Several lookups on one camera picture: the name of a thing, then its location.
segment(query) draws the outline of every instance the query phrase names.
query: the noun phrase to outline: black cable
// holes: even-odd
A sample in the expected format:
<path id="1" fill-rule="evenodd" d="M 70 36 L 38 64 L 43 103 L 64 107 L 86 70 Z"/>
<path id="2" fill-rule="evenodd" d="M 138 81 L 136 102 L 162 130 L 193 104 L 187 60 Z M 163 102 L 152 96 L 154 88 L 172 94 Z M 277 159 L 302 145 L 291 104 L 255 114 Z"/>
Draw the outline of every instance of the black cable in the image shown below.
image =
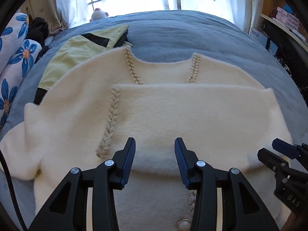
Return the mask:
<path id="1" fill-rule="evenodd" d="M 12 178 L 11 178 L 11 175 L 10 175 L 10 171 L 9 171 L 9 168 L 7 166 L 7 162 L 5 161 L 1 150 L 0 150 L 0 163 L 3 167 L 3 171 L 4 171 L 5 177 L 7 179 L 7 185 L 9 187 L 12 203 L 13 203 L 17 218 L 19 220 L 19 223 L 21 225 L 21 228 L 23 229 L 23 231 L 28 231 L 27 226 L 26 226 L 26 224 L 23 220 L 23 217 L 21 215 L 20 209 L 18 207 L 18 202 L 17 202 L 17 199 L 16 199 L 16 195 L 15 195 L 14 186 L 13 186 Z"/>

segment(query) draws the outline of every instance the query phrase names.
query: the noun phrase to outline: shelf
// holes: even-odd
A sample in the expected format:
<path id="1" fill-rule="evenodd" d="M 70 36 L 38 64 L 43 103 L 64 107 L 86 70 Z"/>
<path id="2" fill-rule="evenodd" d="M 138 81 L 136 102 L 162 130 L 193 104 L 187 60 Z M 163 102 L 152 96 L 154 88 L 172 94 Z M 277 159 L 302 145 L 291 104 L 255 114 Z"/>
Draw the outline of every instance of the shelf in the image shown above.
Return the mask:
<path id="1" fill-rule="evenodd" d="M 271 23 L 275 24 L 277 27 L 281 28 L 284 32 L 286 32 L 289 36 L 291 36 L 301 47 L 303 47 L 304 50 L 308 52 L 308 46 L 304 44 L 304 42 L 301 39 L 299 39 L 295 34 L 293 34 L 286 26 L 283 26 L 279 22 L 273 20 L 272 18 L 266 15 L 261 14 L 260 16 L 270 21 Z"/>

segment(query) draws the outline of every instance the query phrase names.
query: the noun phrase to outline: fuzzy cardigan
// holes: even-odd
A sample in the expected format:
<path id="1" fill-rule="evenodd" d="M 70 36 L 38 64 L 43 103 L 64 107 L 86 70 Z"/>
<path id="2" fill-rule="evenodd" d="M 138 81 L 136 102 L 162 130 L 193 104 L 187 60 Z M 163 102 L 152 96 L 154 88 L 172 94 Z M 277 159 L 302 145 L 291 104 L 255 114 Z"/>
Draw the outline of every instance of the fuzzy cardigan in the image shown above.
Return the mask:
<path id="1" fill-rule="evenodd" d="M 38 212 L 71 168 L 111 159 L 128 137 L 136 140 L 136 155 L 128 184 L 115 191 L 120 230 L 176 231 L 179 220 L 191 220 L 194 195 L 181 183 L 177 137 L 213 167 L 239 168 L 279 225 L 289 214 L 273 195 L 273 173 L 257 159 L 275 138 L 292 143 L 274 92 L 196 53 L 169 64 L 138 60 L 129 47 L 98 55 L 65 74 L 40 106 L 27 104 L 25 121 L 0 149 L 12 176 L 34 179 Z M 218 226 L 221 214 L 219 204 Z"/>

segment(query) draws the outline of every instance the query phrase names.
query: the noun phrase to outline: flower print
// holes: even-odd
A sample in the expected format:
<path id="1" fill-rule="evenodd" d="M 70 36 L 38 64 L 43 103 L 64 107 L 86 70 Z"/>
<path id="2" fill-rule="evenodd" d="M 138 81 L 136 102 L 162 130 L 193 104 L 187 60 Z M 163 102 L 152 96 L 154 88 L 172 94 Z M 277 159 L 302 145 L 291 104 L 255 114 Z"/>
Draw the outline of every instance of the flower print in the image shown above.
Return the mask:
<path id="1" fill-rule="evenodd" d="M 3 33 L 1 34 L 1 36 L 7 36 L 7 35 L 9 35 L 12 32 L 13 32 L 13 28 L 12 27 L 7 27 L 7 28 L 4 29 Z M 0 36 L 0 51 L 2 49 L 2 39 L 1 39 L 1 36 Z"/>
<path id="2" fill-rule="evenodd" d="M 15 86 L 11 89 L 9 94 L 9 85 L 7 84 L 7 80 L 4 79 L 1 84 L 1 95 L 0 98 L 0 110 L 4 109 L 3 115 L 0 120 L 0 127 L 3 127 L 4 123 L 7 121 L 7 116 L 10 111 L 11 104 L 16 96 L 18 87 Z"/>
<path id="3" fill-rule="evenodd" d="M 20 15 L 20 16 L 16 16 L 16 20 L 17 21 L 20 21 L 20 22 L 25 22 L 21 28 L 20 28 L 20 31 L 19 31 L 19 34 L 18 34 L 18 39 L 20 37 L 23 36 L 23 34 L 26 32 L 28 32 L 28 27 L 29 27 L 29 16 L 28 15 Z"/>
<path id="4" fill-rule="evenodd" d="M 23 59 L 23 64 L 22 64 L 22 72 L 23 72 L 23 78 L 26 76 L 27 71 L 28 71 L 28 66 L 30 66 L 30 68 L 32 68 L 34 60 L 31 54 L 33 54 L 35 52 L 37 48 L 37 44 L 31 44 L 30 45 L 30 41 L 29 40 L 25 40 L 23 43 L 23 47 L 20 47 L 16 54 L 16 57 L 14 57 L 13 59 L 9 60 L 9 65 L 18 63 L 21 59 Z"/>

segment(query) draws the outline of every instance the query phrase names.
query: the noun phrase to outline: bed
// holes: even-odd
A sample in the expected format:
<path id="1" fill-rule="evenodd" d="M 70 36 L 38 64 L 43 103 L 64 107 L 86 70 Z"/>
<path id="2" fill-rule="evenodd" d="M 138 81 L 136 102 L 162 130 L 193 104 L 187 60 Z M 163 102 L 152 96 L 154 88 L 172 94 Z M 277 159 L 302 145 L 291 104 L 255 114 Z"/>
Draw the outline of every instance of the bed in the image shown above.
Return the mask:
<path id="1" fill-rule="evenodd" d="M 49 51 L 32 67 L 11 106 L 0 140 L 23 121 L 26 103 L 33 102 L 37 86 L 48 62 L 70 38 L 98 29 L 129 24 L 128 41 L 133 54 L 148 62 L 175 62 L 198 52 L 236 65 L 265 88 L 272 88 L 294 144 L 308 142 L 308 108 L 291 77 L 257 41 L 224 19 L 196 11 L 155 11 L 107 18 L 56 35 Z M 303 170 L 297 162 L 296 169 Z M 29 226 L 34 218 L 33 182 L 13 179 L 19 207 Z M 0 172 L 0 201 L 20 227 L 10 200 L 4 174 Z"/>

